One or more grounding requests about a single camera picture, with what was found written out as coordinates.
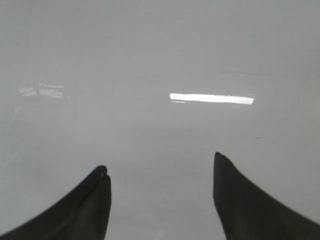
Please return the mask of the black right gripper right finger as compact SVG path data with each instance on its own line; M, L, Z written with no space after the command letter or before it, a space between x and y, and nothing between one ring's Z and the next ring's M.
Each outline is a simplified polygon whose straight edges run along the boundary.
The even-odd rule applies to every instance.
M213 162L213 203L228 240L318 240L320 225L282 204L225 155Z

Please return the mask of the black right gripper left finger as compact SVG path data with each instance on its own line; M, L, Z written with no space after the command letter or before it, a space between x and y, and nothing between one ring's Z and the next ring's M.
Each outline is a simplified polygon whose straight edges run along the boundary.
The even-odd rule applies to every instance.
M1 235L2 240L103 240L112 202L107 167L97 166L50 208Z

